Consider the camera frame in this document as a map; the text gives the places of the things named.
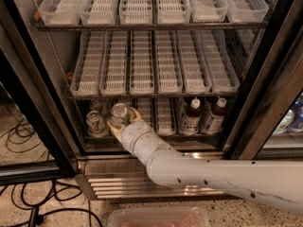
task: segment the speckled floor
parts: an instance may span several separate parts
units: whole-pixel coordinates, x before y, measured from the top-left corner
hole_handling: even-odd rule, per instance
[[[15,109],[9,107],[0,107],[0,135],[8,127],[14,126],[20,119]],[[0,141],[1,163],[18,163],[23,162],[21,155],[13,157],[11,152],[3,148],[4,140]],[[44,153],[45,148],[36,148],[35,154],[31,152],[33,158],[27,158],[30,161],[36,161],[37,156]],[[64,183],[76,184],[72,179],[61,180]],[[51,182],[31,183],[25,191],[25,199],[31,204],[42,201],[51,188]],[[13,226],[15,224],[29,220],[30,211],[17,208],[11,198],[17,205],[27,208],[21,202],[21,185],[17,185],[12,193],[13,186],[9,186],[5,191],[3,186],[0,187],[0,227]],[[65,190],[61,193],[61,198],[69,198],[77,194],[75,189]],[[103,226],[107,226],[110,214],[118,209],[128,208],[163,208],[163,207],[201,207],[208,214],[211,227],[298,227],[303,226],[303,215],[296,215],[286,211],[279,211],[264,205],[255,204],[250,201],[236,199],[229,196],[219,197],[194,197],[194,198],[161,198],[161,199],[132,199],[132,200],[106,200],[91,201],[81,194],[70,201],[57,201],[51,198],[40,208],[40,214],[66,208],[83,208],[91,209],[101,220]],[[45,217],[43,224],[45,227],[89,227],[99,226],[94,218],[84,212],[61,212]]]

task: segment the white robotic arm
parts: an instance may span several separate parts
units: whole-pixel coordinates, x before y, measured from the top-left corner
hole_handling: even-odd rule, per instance
[[[303,163],[195,159],[172,148],[145,122],[121,132],[123,147],[166,187],[199,185],[303,214]]]

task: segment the shelf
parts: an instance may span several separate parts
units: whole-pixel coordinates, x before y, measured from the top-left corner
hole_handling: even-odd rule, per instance
[[[189,23],[185,25],[100,25],[100,26],[46,26],[37,23],[40,31],[131,31],[131,30],[217,30],[217,29],[260,29],[266,28],[267,22],[262,23]]]
[[[186,96],[236,96],[238,92],[235,93],[202,93],[202,94],[197,94],[197,95],[189,95],[186,93],[181,93],[181,94],[153,94],[153,95],[118,95],[118,96],[69,96],[68,99],[75,99],[75,100],[91,100],[93,98],[108,98],[108,99],[117,99],[117,98],[160,98],[160,97],[186,97]]]

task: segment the plastic bin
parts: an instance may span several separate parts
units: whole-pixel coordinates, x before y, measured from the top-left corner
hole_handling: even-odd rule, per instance
[[[156,102],[156,131],[157,134],[169,136],[176,133],[176,121],[171,98],[157,98]]]
[[[240,83],[225,48],[223,31],[204,30],[200,31],[200,34],[202,51],[212,81],[211,91],[213,93],[236,92]]]
[[[188,24],[191,7],[189,0],[156,0],[158,24]]]
[[[246,29],[246,30],[241,29],[241,30],[237,30],[237,33],[245,49],[246,54],[250,55],[254,46],[255,32],[252,29]]]
[[[152,64],[152,33],[132,31],[131,33],[131,95],[154,93]]]
[[[230,22],[262,22],[268,5],[264,0],[227,0]]]
[[[199,32],[177,31],[178,55],[187,94],[208,93],[211,81],[201,47],[196,43]]]
[[[109,46],[102,65],[100,91],[104,96],[125,95],[127,32],[114,31],[107,40]]]
[[[222,22],[226,16],[226,0],[189,0],[193,22]]]
[[[82,32],[80,53],[70,86],[73,96],[97,96],[105,51],[103,32]]]
[[[39,12],[46,25],[77,25],[81,0],[44,0]]]
[[[154,31],[159,94],[182,93],[183,82],[174,31]]]
[[[152,0],[120,0],[122,25],[152,24]]]
[[[108,227],[210,227],[207,212],[202,208],[138,208],[115,210]]]
[[[80,18],[84,25],[113,25],[118,0],[82,0]]]

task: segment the cable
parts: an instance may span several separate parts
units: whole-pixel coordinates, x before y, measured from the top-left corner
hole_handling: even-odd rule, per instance
[[[1,189],[1,191],[0,191],[0,196],[5,192],[5,190],[7,190],[8,187],[9,187],[8,185],[5,185],[5,186]]]
[[[88,201],[88,210],[91,211],[91,202],[90,201]],[[91,215],[89,215],[88,221],[89,221],[89,227],[92,227]]]
[[[5,133],[3,133],[0,136],[0,139],[1,139],[6,134],[8,135],[5,146],[8,149],[8,151],[10,151],[12,153],[25,153],[25,152],[28,152],[28,151],[34,149],[34,148],[37,148],[39,145],[42,144],[42,142],[40,142],[40,143],[36,144],[35,146],[33,146],[31,148],[28,148],[28,149],[25,149],[25,150],[14,150],[14,149],[9,147],[9,143],[12,143],[13,145],[22,145],[22,144],[24,144],[29,139],[31,139],[31,137],[35,134],[34,130],[30,127],[30,125],[27,122],[24,123],[24,121],[25,121],[24,118],[21,119],[15,127],[12,127],[11,129],[9,129],[8,131],[6,131]],[[21,141],[21,142],[13,141],[12,137],[14,135],[17,135],[19,138],[24,139],[24,140]]]
[[[15,188],[16,188],[16,186],[17,185],[15,185],[13,188],[12,188],[12,190],[11,190],[11,193],[10,193],[10,199],[11,199],[11,201],[12,201],[12,204],[15,206],[15,207],[17,207],[17,208],[19,208],[19,209],[21,209],[21,210],[31,210],[31,208],[24,208],[24,207],[21,207],[21,206],[19,206],[16,202],[15,202],[15,199],[14,199],[14,192],[15,192]]]
[[[46,212],[45,214],[39,215],[39,217],[43,218],[43,217],[46,217],[46,216],[49,216],[49,215],[52,215],[52,214],[56,214],[56,213],[59,213],[59,212],[70,212],[70,211],[73,211],[73,212],[77,211],[77,212],[88,213],[90,216],[93,216],[96,219],[96,221],[97,221],[97,223],[98,223],[98,225],[100,227],[103,227],[100,219],[98,219],[98,216],[95,213],[93,213],[92,211],[84,209],[84,208],[62,208],[62,209],[56,209],[56,210],[53,210],[53,211],[50,211],[50,212]],[[18,223],[18,224],[15,224],[15,225],[1,226],[1,227],[21,227],[21,226],[23,226],[25,224],[28,224],[28,223],[29,223],[29,221],[25,221],[25,222]]]

